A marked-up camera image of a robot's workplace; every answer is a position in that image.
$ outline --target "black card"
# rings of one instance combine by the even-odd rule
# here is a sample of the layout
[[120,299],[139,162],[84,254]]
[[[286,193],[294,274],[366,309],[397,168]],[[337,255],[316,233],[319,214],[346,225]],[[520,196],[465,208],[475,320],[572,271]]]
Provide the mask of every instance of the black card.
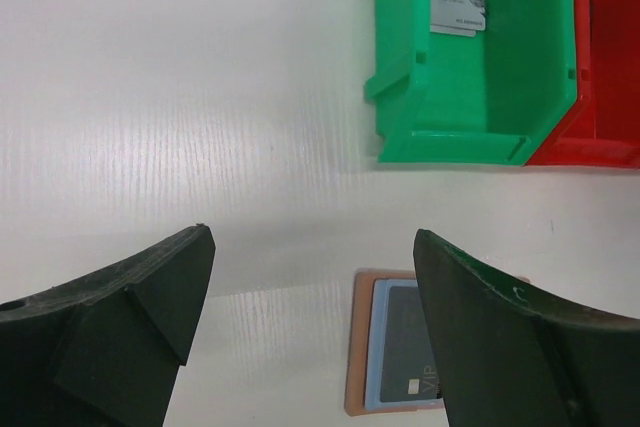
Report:
[[380,402],[438,398],[438,375],[417,287],[391,287]]

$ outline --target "table surface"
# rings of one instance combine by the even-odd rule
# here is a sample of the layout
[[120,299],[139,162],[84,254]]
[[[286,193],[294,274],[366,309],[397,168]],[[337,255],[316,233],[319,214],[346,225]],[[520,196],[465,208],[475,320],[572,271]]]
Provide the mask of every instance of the table surface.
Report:
[[376,165],[373,0],[0,5],[0,302],[213,230],[167,426],[445,426],[342,409],[354,273],[418,228],[640,316],[634,173]]

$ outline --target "screw hole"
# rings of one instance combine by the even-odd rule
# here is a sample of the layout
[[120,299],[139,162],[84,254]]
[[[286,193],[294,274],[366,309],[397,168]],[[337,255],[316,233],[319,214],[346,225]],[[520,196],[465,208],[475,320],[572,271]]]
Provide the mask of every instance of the screw hole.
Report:
[[25,305],[27,305],[27,301],[24,299],[12,300],[11,302],[0,305],[0,312],[8,312],[10,310],[20,309]]

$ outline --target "plastic bin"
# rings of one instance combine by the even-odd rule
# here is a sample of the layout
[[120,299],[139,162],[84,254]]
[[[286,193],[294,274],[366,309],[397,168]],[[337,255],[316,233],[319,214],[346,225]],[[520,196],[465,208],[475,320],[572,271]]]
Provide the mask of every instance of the plastic bin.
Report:
[[576,100],[573,0],[487,0],[472,38],[430,1],[375,0],[379,160],[524,164]]
[[640,167],[638,26],[640,0],[576,0],[580,100],[529,164]]

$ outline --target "light blue border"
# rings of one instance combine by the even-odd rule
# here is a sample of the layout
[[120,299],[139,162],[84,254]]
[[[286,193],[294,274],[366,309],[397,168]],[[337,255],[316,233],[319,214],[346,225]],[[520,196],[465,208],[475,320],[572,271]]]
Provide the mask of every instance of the light blue border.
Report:
[[382,361],[384,359],[387,313],[389,311],[389,291],[391,287],[415,287],[416,280],[376,280],[373,286],[371,323],[369,327],[369,348],[367,352],[367,379],[365,384],[364,408],[367,411],[394,407],[424,408],[442,406],[442,399],[415,400],[406,402],[380,402],[382,387]]

